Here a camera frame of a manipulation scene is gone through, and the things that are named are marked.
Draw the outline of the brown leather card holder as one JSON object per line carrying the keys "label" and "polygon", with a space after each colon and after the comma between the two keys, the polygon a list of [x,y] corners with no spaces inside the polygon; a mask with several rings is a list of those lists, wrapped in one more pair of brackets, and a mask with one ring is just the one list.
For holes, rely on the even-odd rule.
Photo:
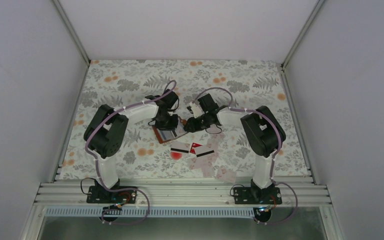
{"label": "brown leather card holder", "polygon": [[156,139],[160,144],[167,143],[173,140],[176,140],[187,134],[184,127],[186,125],[186,120],[178,118],[178,125],[174,130],[160,130],[156,127],[152,127],[153,132],[155,133]]}

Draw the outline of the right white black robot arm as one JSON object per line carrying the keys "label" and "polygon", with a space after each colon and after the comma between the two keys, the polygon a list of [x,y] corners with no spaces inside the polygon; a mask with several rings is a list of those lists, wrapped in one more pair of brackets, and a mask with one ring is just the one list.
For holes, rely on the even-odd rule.
{"label": "right white black robot arm", "polygon": [[186,121],[186,132],[195,133],[216,126],[241,127],[247,141],[257,155],[255,171],[250,182],[251,198],[264,203],[276,187],[273,178],[276,155],[286,140],[286,133],[268,106],[238,109],[219,106],[210,94],[198,99],[202,113]]}

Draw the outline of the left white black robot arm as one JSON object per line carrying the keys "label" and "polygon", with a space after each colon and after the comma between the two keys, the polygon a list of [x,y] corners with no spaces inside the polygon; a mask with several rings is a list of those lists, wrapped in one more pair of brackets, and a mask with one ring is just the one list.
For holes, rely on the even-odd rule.
{"label": "left white black robot arm", "polygon": [[119,197],[119,177],[116,163],[111,160],[121,148],[129,126],[150,119],[152,127],[159,132],[172,132],[182,127],[177,114],[178,95],[165,90],[162,95],[149,95],[145,100],[115,110],[107,104],[101,105],[83,135],[85,151],[94,158],[96,182],[101,186],[99,196],[111,203]]}

